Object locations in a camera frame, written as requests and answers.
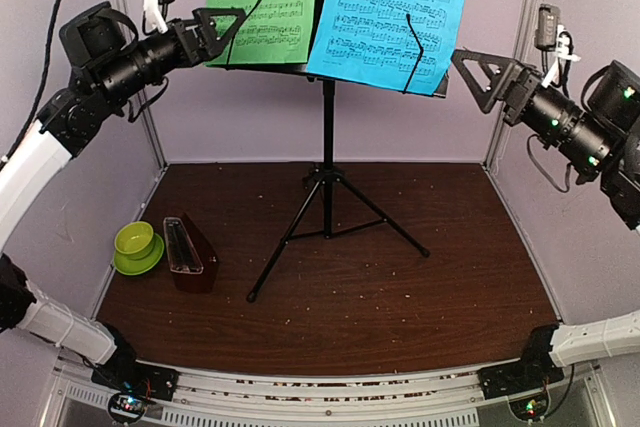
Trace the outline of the blue sheet music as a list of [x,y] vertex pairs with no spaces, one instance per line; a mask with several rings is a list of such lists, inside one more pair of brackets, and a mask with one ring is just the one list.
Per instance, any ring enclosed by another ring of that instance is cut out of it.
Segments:
[[324,0],[307,70],[435,95],[451,62],[465,0]]

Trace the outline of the black music stand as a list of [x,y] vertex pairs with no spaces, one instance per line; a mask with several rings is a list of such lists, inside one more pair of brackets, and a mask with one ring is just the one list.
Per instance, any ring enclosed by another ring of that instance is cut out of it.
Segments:
[[[246,70],[254,72],[278,73],[285,75],[295,75],[306,78],[313,83],[319,81],[322,85],[323,96],[323,159],[315,164],[309,174],[304,178],[306,182],[310,182],[312,187],[303,203],[301,204],[296,215],[292,219],[287,230],[279,240],[270,259],[267,261],[264,269],[257,278],[254,286],[247,294],[246,300],[249,303],[256,301],[260,290],[267,281],[272,269],[275,267],[281,254],[290,242],[303,238],[321,236],[325,239],[334,239],[345,236],[347,234],[362,231],[378,225],[388,225],[405,239],[412,247],[417,249],[424,258],[430,256],[430,251],[422,245],[409,232],[402,228],[394,221],[386,212],[369,199],[361,190],[356,188],[346,177],[345,172],[337,167],[334,163],[334,133],[335,133],[335,94],[336,81],[331,78],[318,77],[306,72],[306,65],[302,64],[236,64],[224,66],[227,70]],[[336,185],[344,187],[351,192],[358,200],[366,205],[377,218],[371,222],[336,231],[334,229],[333,211],[334,211],[334,187]],[[323,227],[318,231],[297,233],[296,229],[300,225],[303,217],[307,213],[309,207],[316,197],[320,197],[323,206]]]

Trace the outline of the brown metronome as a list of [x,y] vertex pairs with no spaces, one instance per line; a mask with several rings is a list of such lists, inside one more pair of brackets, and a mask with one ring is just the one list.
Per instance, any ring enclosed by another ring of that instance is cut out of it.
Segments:
[[219,269],[219,257],[203,231],[186,213],[163,219],[169,271],[178,291],[210,294]]

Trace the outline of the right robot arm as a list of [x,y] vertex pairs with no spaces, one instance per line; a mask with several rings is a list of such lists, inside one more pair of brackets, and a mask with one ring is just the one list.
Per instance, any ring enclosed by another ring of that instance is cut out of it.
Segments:
[[[452,63],[483,113],[503,103],[505,124],[524,124],[544,148],[556,148],[577,172],[578,184],[599,181],[616,214],[630,230],[638,230],[638,75],[612,61],[588,79],[580,101],[574,102],[541,72],[513,58],[457,49]],[[540,327],[530,334],[512,377],[530,389],[550,371],[638,350],[638,312]]]

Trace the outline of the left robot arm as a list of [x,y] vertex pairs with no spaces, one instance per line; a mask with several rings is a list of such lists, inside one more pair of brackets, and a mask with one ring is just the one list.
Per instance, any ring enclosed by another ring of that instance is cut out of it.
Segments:
[[[148,85],[168,85],[167,74],[219,57],[248,15],[237,8],[198,8],[145,39],[127,42],[125,14],[102,2],[61,27],[71,65],[67,87],[40,107],[24,139],[1,170],[1,240],[50,180],[96,137],[110,116]],[[133,347],[110,325],[92,321],[44,294],[7,255],[1,257],[1,328],[20,328],[84,358],[123,391],[144,380]]]

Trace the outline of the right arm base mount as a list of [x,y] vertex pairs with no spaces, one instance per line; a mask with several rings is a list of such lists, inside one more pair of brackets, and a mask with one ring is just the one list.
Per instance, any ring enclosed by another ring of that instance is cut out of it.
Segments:
[[478,379],[486,400],[506,397],[511,414],[532,424],[552,412],[549,388],[564,379],[564,371],[517,361],[482,368]]

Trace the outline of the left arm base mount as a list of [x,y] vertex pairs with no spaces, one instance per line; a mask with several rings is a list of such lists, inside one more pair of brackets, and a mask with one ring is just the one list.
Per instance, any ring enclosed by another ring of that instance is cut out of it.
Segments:
[[160,401],[171,401],[179,373],[175,369],[137,363],[132,380],[117,379],[103,367],[92,367],[91,381],[114,390],[107,400],[107,413],[120,425],[131,425],[160,409]]

